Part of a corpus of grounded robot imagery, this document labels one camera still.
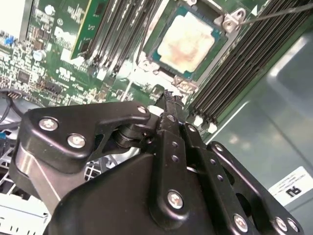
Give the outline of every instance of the gray metal panel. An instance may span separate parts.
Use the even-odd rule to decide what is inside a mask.
[[[313,32],[299,38],[210,138],[266,188],[299,166],[313,176],[312,61]],[[313,190],[286,208],[313,235]]]

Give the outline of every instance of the microchip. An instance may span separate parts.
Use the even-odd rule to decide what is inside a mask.
[[[101,15],[101,13],[103,12],[104,7],[105,7],[105,4],[103,2],[99,3],[94,14],[95,15]]]
[[[38,38],[43,38],[44,37],[44,31],[42,29],[39,29],[38,31]]]
[[[28,83],[30,75],[22,70],[18,73],[18,80],[24,83]]]
[[[50,81],[47,81],[45,84],[45,89],[53,94],[60,94],[62,92],[62,87]]]
[[[49,40],[49,37],[50,37],[50,33],[48,33],[48,32],[44,32],[44,36],[43,36],[43,40],[45,40],[45,41],[48,41]]]
[[[212,31],[190,12],[176,16],[157,49],[160,62],[182,74],[194,72],[215,42]]]
[[[41,50],[41,49],[43,49],[43,47],[44,47],[43,43],[38,42],[38,41],[34,41],[34,49],[35,50]]]

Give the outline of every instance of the blue component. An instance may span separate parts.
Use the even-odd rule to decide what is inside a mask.
[[[14,37],[10,36],[4,40],[5,45],[12,45],[14,43]]]
[[[0,139],[5,139],[5,133],[4,132],[2,132],[2,133],[0,133]]]

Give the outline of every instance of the black ram slot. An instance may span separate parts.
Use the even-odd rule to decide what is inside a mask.
[[[149,16],[149,12],[152,12],[152,15],[155,14],[157,7],[159,4],[159,1],[156,0],[151,0],[147,3],[146,9],[142,12],[142,15],[138,18],[138,20],[134,23],[133,27],[132,27],[132,32],[131,32],[131,37],[127,38],[127,42],[126,45],[124,46],[122,52],[120,53],[118,59],[117,59],[117,63],[116,66],[114,68],[115,71],[118,71],[120,69],[120,67],[122,66],[123,62],[126,60],[132,46],[134,45],[134,41],[135,39],[138,38],[138,35],[140,33],[142,33],[143,30],[143,24],[145,22],[145,19],[147,18],[147,16]]]
[[[292,17],[292,19],[289,19],[286,21],[285,27],[284,28],[279,28],[282,32],[285,31],[285,28],[288,28],[289,31],[293,32],[294,29],[296,28],[297,24],[299,24],[300,22],[296,22],[293,25],[291,24],[291,21],[294,20],[293,18],[295,18],[296,15],[294,15],[294,17]],[[249,65],[247,65],[245,70],[242,70],[240,74],[238,74],[238,78],[240,78],[239,81],[236,81],[234,84],[232,84],[231,86],[227,87],[226,91],[223,93],[223,95],[219,96],[219,99],[216,100],[215,103],[213,103],[212,106],[210,106],[210,109],[206,111],[206,113],[210,113],[210,114],[216,114],[216,112],[219,110],[219,104],[224,103],[225,101],[229,100],[229,97],[233,94],[239,94],[243,88],[245,86],[242,87],[242,84],[247,84],[245,81],[250,81],[254,78],[254,76],[258,73],[258,71],[260,70],[260,68],[262,68],[263,66],[265,66],[265,64],[270,60],[270,58],[276,53],[276,51],[279,48],[279,45],[282,45],[287,39],[288,39],[288,35],[290,32],[288,32],[287,34],[282,34],[282,39],[277,41],[276,38],[270,38],[268,41],[266,41],[266,44],[268,45],[268,49],[264,50],[264,51],[258,51],[258,54],[255,55],[255,59],[252,62],[249,62]]]
[[[107,47],[108,47],[108,45],[112,39],[112,35],[116,31],[118,24],[120,23],[120,19],[122,18],[122,14],[124,12],[124,9],[128,3],[129,3],[128,0],[122,0],[121,3],[119,4],[119,6],[117,7],[116,14],[114,15],[114,19],[112,21],[112,24],[110,25],[110,28],[106,34],[105,39],[102,42],[101,48],[99,50],[99,53],[97,56],[99,60],[102,60],[103,56],[105,56],[105,54],[107,52]]]
[[[115,4],[115,9],[120,5],[122,0],[110,0],[108,6],[106,7],[105,13],[97,30],[96,36],[94,37],[92,43],[88,48],[88,58],[92,56],[95,50],[99,50],[105,41],[108,31],[110,30],[113,19],[117,13],[116,10],[112,11],[113,5]]]
[[[147,3],[150,3],[150,2],[151,2],[151,0],[150,0],[150,1],[147,0],[147,1],[144,2],[144,6],[143,6],[142,9],[139,11],[139,15],[137,15],[138,10],[140,9],[140,4],[139,4],[139,2],[138,2],[138,4],[137,4],[136,8],[134,8],[134,9],[132,10],[129,19],[127,20],[127,23],[124,25],[124,29],[123,29],[122,33],[120,34],[120,37],[118,38],[117,42],[115,43],[112,52],[111,52],[110,55],[108,56],[107,61],[108,61],[109,66],[110,66],[111,63],[113,62],[113,59],[115,58],[115,56],[116,56],[116,54],[117,54],[117,52],[118,52],[118,49],[121,47],[122,42],[125,42],[125,40],[126,40],[126,45],[127,45],[127,44],[128,44],[127,41],[129,41],[129,39],[131,39],[132,36],[134,35],[134,32],[135,32],[134,29],[136,29],[136,26],[138,25],[138,22],[140,22],[141,24],[143,24],[143,21],[141,21],[141,19],[142,19],[142,17],[145,17],[144,9],[146,8]],[[131,25],[132,20],[135,19],[136,17],[138,17],[139,20],[137,19],[137,20],[134,22],[134,24]]]
[[[269,5],[273,11],[280,10],[280,6],[283,4],[283,2],[277,2],[276,4]],[[229,70],[232,68],[232,66],[237,62],[238,57],[242,55],[242,53],[246,50],[246,48],[252,44],[253,42],[257,41],[257,37],[259,36],[256,31],[262,30],[262,28],[265,27],[265,24],[262,25],[261,22],[256,22],[255,25],[253,25],[249,32],[245,35],[245,39],[242,39],[238,45],[235,47],[233,52],[227,57],[225,62],[222,64],[220,69],[216,71],[214,74],[213,78],[209,81],[209,83],[206,85],[208,89],[204,89],[202,94],[199,94],[195,101],[194,105],[197,109],[201,109],[202,107],[206,107],[206,104],[203,104],[203,102],[208,102],[209,96],[211,95],[211,92],[216,90],[216,86],[221,82],[221,80],[224,78],[223,74],[231,74]]]
[[[306,17],[303,16],[299,20],[297,20],[293,25],[288,25],[289,30],[287,34],[284,34],[285,37],[283,37],[281,41],[277,42],[276,44],[273,44],[274,47],[270,49],[271,53],[264,52],[265,58],[262,58],[260,60],[262,61],[260,65],[256,67],[253,72],[246,71],[246,74],[244,75],[247,76],[247,78],[245,79],[246,81],[239,87],[237,87],[235,90],[233,90],[231,94],[227,97],[227,99],[224,98],[217,101],[219,102],[219,105],[216,105],[215,108],[211,111],[211,114],[214,117],[218,117],[220,114],[222,114],[225,108],[227,108],[227,106],[236,98],[237,95],[240,94],[240,92],[246,87],[246,85],[248,85],[249,82],[252,81],[252,79],[258,74],[260,68],[263,68],[267,64],[267,62],[272,58],[272,56],[280,49],[280,45],[283,45],[285,42],[287,42],[287,40],[289,39],[288,35],[293,34],[297,30],[298,25],[302,24],[305,21],[305,19]]]
[[[273,0],[261,15],[298,5],[293,0]],[[309,15],[307,11],[254,23],[191,103],[191,111],[218,118]]]
[[[241,56],[241,58],[243,58],[244,61],[240,63],[239,67],[236,67],[232,71],[228,71],[228,73],[222,76],[224,82],[218,83],[218,88],[212,91],[210,98],[208,98],[208,101],[203,105],[205,107],[205,109],[203,110],[204,113],[210,113],[210,109],[212,108],[212,105],[214,105],[214,102],[216,102],[216,99],[220,97],[221,95],[223,95],[224,90],[228,88],[228,86],[232,86],[233,84],[236,84],[238,82],[236,79],[239,79],[240,81],[242,81],[245,78],[242,75],[242,73],[245,72],[245,69],[249,69],[249,67],[253,65],[253,62],[251,60],[253,59],[258,60],[258,56],[256,54],[263,50],[262,47],[266,48],[270,44],[271,39],[272,40],[274,39],[272,37],[273,31],[276,30],[276,27],[274,27],[274,24],[275,26],[277,26],[284,19],[285,17],[281,16],[279,17],[279,19],[274,20],[271,27],[263,28],[263,32],[260,32],[260,35],[259,35],[260,38],[262,38],[262,40],[253,43],[252,45],[250,45],[250,48],[248,48],[248,50],[253,49],[253,51],[251,50],[252,53],[250,54],[247,53],[247,55]]]

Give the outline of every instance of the motherboard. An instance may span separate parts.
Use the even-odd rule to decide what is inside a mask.
[[[216,125],[227,105],[211,115],[193,100],[254,26],[240,24],[269,5],[293,6],[282,2],[290,1],[12,0],[0,8],[0,88],[45,106],[150,105],[170,90],[192,108],[186,116]]]

